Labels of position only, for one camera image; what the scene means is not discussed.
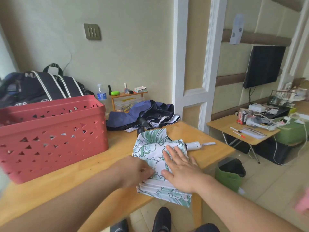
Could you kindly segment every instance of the green storage box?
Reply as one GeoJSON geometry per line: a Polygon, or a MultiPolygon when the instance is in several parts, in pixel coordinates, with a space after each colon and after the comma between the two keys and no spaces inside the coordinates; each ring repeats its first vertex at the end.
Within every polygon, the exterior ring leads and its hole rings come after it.
{"type": "Polygon", "coordinates": [[[219,162],[215,171],[215,179],[234,192],[238,192],[246,171],[239,159],[229,159],[219,162]]]}
{"type": "MultiPolygon", "coordinates": [[[[274,119],[274,121],[276,122],[281,119],[283,119],[283,117],[276,118],[274,119]]],[[[277,142],[280,142],[285,145],[291,145],[306,140],[306,132],[304,125],[295,123],[294,120],[295,119],[291,119],[290,124],[279,127],[280,132],[275,134],[277,142]]],[[[305,122],[305,125],[308,132],[309,122],[305,122]]]]}

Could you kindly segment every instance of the red plastic basket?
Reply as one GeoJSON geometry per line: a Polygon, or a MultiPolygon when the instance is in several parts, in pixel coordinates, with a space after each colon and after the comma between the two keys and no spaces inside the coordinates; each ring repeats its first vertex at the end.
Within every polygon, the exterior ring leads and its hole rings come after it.
{"type": "Polygon", "coordinates": [[[93,95],[0,109],[0,164],[17,184],[107,149],[105,106],[93,95]]]}

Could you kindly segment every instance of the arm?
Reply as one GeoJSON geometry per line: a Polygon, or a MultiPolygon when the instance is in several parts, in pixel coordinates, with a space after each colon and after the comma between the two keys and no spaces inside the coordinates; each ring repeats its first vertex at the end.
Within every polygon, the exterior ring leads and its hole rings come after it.
{"type": "Polygon", "coordinates": [[[125,157],[72,190],[0,227],[0,231],[78,231],[114,190],[137,185],[153,174],[148,164],[125,157]]]}
{"type": "Polygon", "coordinates": [[[197,193],[220,217],[231,232],[291,232],[301,231],[289,222],[231,191],[214,178],[205,175],[191,158],[186,159],[181,150],[170,146],[164,158],[173,174],[162,170],[162,175],[177,189],[187,193],[197,193]]]}

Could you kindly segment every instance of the black television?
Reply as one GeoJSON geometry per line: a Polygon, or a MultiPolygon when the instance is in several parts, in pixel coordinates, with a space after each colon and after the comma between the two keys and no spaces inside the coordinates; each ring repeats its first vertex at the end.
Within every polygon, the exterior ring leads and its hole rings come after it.
{"type": "Polygon", "coordinates": [[[285,46],[253,46],[245,89],[277,81],[285,46]]]}

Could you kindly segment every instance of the switch plate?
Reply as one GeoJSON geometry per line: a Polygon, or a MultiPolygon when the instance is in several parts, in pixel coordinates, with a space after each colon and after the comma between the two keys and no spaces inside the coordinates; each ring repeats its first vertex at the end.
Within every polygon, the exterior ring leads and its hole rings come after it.
{"type": "Polygon", "coordinates": [[[97,24],[84,23],[84,28],[88,40],[101,40],[100,28],[97,24]]]}

